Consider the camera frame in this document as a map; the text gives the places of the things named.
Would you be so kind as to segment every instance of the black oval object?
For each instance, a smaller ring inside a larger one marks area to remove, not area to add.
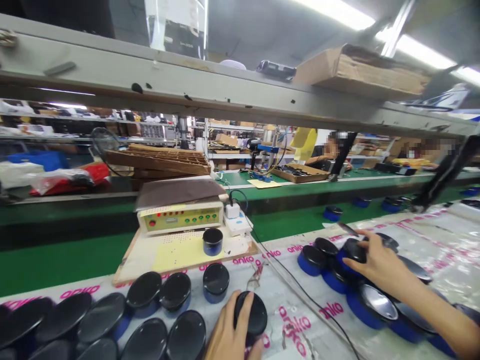
[[[119,349],[110,338],[101,338],[87,347],[77,360],[117,360]]]
[[[168,331],[159,318],[142,323],[128,339],[121,360],[163,360],[167,351]]]
[[[160,291],[160,304],[174,313],[180,310],[192,292],[192,282],[187,274],[176,272],[165,281]]]
[[[135,316],[146,318],[158,308],[162,276],[155,271],[146,272],[137,278],[126,295],[126,303],[135,312]]]
[[[210,294],[223,294],[229,287],[229,283],[229,271],[221,263],[210,264],[203,273],[203,287]]]
[[[206,339],[207,330],[202,315],[195,310],[185,311],[171,326],[166,355],[169,360],[200,360]]]
[[[324,253],[327,257],[335,257],[339,252],[339,249],[333,242],[323,237],[317,237],[313,246]]]
[[[57,304],[36,329],[35,338],[40,344],[65,338],[74,340],[77,325],[92,305],[92,295],[82,292],[67,297]]]
[[[237,327],[237,321],[240,316],[240,311],[245,302],[245,298],[250,291],[244,291],[238,298],[235,303],[235,310],[233,313],[233,327]],[[256,293],[253,293],[253,303],[251,305],[250,316],[248,317],[248,328],[246,331],[246,342],[247,347],[252,346],[255,342],[262,336],[265,329],[267,328],[267,309],[265,308],[264,302]]]
[[[75,352],[67,340],[55,340],[35,351],[28,360],[71,360]]]
[[[26,336],[33,337],[34,330],[53,307],[54,302],[49,297],[42,297],[29,301],[13,311],[0,329],[0,349],[9,347]],[[34,346],[31,344],[28,347],[33,350]]]
[[[123,328],[124,317],[128,317],[126,307],[125,296],[119,292],[102,297],[80,321],[77,330],[78,340],[86,344],[110,336],[117,340],[116,330],[119,327]]]
[[[430,274],[416,262],[401,255],[398,255],[398,258],[403,261],[408,270],[414,273],[415,276],[419,278],[422,283],[429,284],[433,281],[433,278],[430,276]]]

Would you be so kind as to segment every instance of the overhead shelf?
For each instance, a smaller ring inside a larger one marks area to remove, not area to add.
[[[477,133],[476,122],[442,113],[4,14],[0,24],[18,36],[16,47],[0,47],[0,98],[411,137]],[[46,75],[65,65],[71,67]]]

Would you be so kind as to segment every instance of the cardboard box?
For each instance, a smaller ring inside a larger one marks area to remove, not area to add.
[[[318,170],[316,168],[306,166],[306,165],[300,165],[297,163],[289,163],[288,166],[295,168],[295,169],[301,169],[304,172],[307,172],[312,175],[307,175],[307,176],[294,176],[292,174],[273,169],[271,171],[272,174],[277,175],[278,177],[281,177],[282,179],[288,180],[289,182],[295,183],[295,184],[302,184],[302,183],[309,183],[312,181],[321,181],[325,180],[326,178],[329,177],[329,172],[328,171],[323,171],[323,170]]]
[[[234,135],[217,134],[215,141],[219,144],[236,147],[238,145],[237,137]]]
[[[293,82],[397,101],[423,94],[431,74],[419,67],[346,44],[301,63]]]

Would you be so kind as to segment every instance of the blue plastic base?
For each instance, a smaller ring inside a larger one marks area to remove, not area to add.
[[[340,215],[334,214],[333,212],[330,212],[327,209],[325,209],[325,211],[323,212],[323,217],[335,223],[337,221],[340,221]]]
[[[349,286],[340,280],[338,280],[331,271],[325,271],[321,273],[321,277],[327,283],[329,287],[335,290],[339,294],[346,294]]]
[[[222,243],[223,243],[223,240],[220,241],[218,245],[212,247],[212,246],[207,246],[205,242],[203,242],[203,252],[207,256],[217,256],[222,251]]]
[[[305,260],[305,256],[302,252],[300,252],[298,255],[297,262],[300,266],[300,269],[310,276],[319,276],[322,273],[322,269],[313,266],[307,260]]]
[[[186,298],[186,300],[183,303],[183,305],[181,306],[181,308],[178,309],[177,311],[168,311],[167,309],[165,309],[166,310],[165,311],[166,317],[170,318],[170,319],[178,318],[182,313],[186,312],[189,309],[191,300],[192,300],[192,293],[190,293],[190,295],[188,295],[188,297]]]
[[[393,321],[389,325],[389,328],[399,337],[404,338],[413,344],[418,344],[426,338],[425,333],[409,326],[401,317],[399,317],[398,320]]]
[[[457,355],[454,353],[452,348],[447,344],[444,338],[441,337],[440,335],[429,338],[428,342],[432,344],[434,347],[436,347],[438,350],[440,350],[442,353],[444,353],[445,355],[454,359],[457,358]]]
[[[367,306],[361,302],[359,296],[358,291],[353,288],[350,288],[346,293],[346,302],[355,316],[372,329],[381,330],[386,328],[387,323],[372,315]]]
[[[225,295],[227,295],[227,289],[220,295],[215,295],[212,293],[209,293],[207,289],[203,288],[203,296],[205,296],[205,299],[210,303],[210,304],[218,304],[225,299]]]

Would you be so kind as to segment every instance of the fluorescent light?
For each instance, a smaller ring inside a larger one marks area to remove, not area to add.
[[[87,110],[87,107],[83,106],[83,105],[62,104],[62,103],[59,103],[59,102],[51,102],[50,105],[55,105],[55,106],[59,106],[59,107],[62,107],[62,108]]]
[[[95,94],[89,94],[89,93],[87,93],[87,92],[76,92],[76,91],[56,90],[56,89],[49,89],[49,88],[46,88],[46,87],[37,87],[37,89],[47,90],[47,91],[56,91],[56,92],[59,92],[59,93],[69,93],[69,94],[79,94],[79,95],[95,96]]]
[[[372,26],[375,20],[341,0],[293,0],[328,16],[350,29],[359,31]]]

